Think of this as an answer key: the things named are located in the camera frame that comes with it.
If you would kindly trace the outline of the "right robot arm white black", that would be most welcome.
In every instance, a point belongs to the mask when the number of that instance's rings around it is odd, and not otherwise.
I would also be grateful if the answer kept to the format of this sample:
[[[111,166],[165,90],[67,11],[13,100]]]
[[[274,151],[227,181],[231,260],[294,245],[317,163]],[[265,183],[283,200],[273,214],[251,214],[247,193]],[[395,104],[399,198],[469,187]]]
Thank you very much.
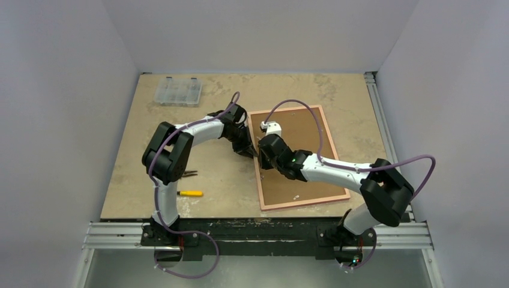
[[[277,134],[258,142],[259,162],[290,180],[323,182],[354,191],[364,203],[345,213],[337,228],[338,239],[351,244],[366,230],[383,224],[397,227],[411,201],[413,186],[387,160],[347,163],[321,158],[306,150],[292,150]]]

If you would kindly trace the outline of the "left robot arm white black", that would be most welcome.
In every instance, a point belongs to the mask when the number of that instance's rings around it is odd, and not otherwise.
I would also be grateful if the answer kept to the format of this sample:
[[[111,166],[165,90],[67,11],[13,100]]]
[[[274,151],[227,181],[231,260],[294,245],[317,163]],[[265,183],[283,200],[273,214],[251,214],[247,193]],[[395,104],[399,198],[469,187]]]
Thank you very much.
[[[179,220],[177,186],[194,146],[224,138],[230,141],[234,153],[248,158],[258,156],[246,119],[246,110],[230,103],[226,110],[210,113],[194,122],[179,125],[162,122],[158,125],[142,155],[142,164],[154,183],[152,218],[159,225],[155,237],[163,245],[176,243],[179,234],[183,234],[174,225]]]

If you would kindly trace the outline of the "pink photo frame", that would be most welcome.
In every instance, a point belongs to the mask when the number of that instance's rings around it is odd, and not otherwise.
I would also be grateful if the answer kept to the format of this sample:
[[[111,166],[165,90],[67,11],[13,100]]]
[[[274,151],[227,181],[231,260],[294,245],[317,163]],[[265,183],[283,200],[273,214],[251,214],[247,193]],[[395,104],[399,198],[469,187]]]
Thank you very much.
[[[294,159],[289,163],[303,164],[304,154],[301,151],[315,153],[319,148],[319,133],[322,132],[322,156],[339,159],[333,137],[327,124],[324,110],[320,105],[307,108],[279,108],[270,117],[282,127],[281,137],[294,152]],[[351,198],[349,190],[324,182],[304,182],[288,179],[276,169],[261,169],[258,159],[254,160],[255,174],[261,210],[293,208],[296,206],[315,205],[327,202],[347,201]]]

